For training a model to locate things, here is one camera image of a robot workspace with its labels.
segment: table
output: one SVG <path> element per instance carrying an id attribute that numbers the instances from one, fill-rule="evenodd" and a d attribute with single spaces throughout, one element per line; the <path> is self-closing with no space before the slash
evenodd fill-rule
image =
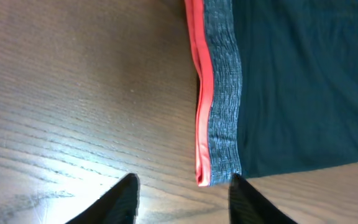
<path id="1" fill-rule="evenodd" d="M 180 0 L 0 0 L 0 223 L 64 223 L 140 177 L 138 223 L 228 223 L 195 182 Z M 300 223 L 358 223 L 358 164 L 250 180 Z"/>

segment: red trim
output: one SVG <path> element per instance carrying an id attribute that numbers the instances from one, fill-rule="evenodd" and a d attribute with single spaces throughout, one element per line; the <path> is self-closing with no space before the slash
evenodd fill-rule
<path id="1" fill-rule="evenodd" d="M 185 0 L 191 53 L 200 78 L 200 95 L 196 115 L 196 180 L 200 187 L 211 183 L 211 160 L 208 147 L 208 119 L 211 109 L 214 77 L 205 38 L 203 0 Z"/>

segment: brown wood surface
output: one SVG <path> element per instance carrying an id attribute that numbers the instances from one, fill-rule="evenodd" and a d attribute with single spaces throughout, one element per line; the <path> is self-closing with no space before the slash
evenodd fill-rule
<path id="1" fill-rule="evenodd" d="M 0 223 L 63 223 L 127 172 L 138 223 L 228 223 L 195 183 L 196 72 L 174 0 L 0 0 Z M 300 223 L 358 223 L 358 164 L 253 179 Z"/>

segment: gray fabric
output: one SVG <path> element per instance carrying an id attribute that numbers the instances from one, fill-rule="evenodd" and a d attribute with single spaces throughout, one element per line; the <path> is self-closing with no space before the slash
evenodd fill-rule
<path id="1" fill-rule="evenodd" d="M 229 182 L 241 174 L 237 151 L 242 70 L 231 0 L 205 0 L 206 41 L 214 70 L 214 96 L 208 121 L 211 185 Z"/>

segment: cloth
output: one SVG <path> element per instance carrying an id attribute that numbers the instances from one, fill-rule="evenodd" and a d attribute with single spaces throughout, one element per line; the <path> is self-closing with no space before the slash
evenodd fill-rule
<path id="1" fill-rule="evenodd" d="M 198 185 L 358 162 L 358 1 L 186 9 L 201 80 Z"/>

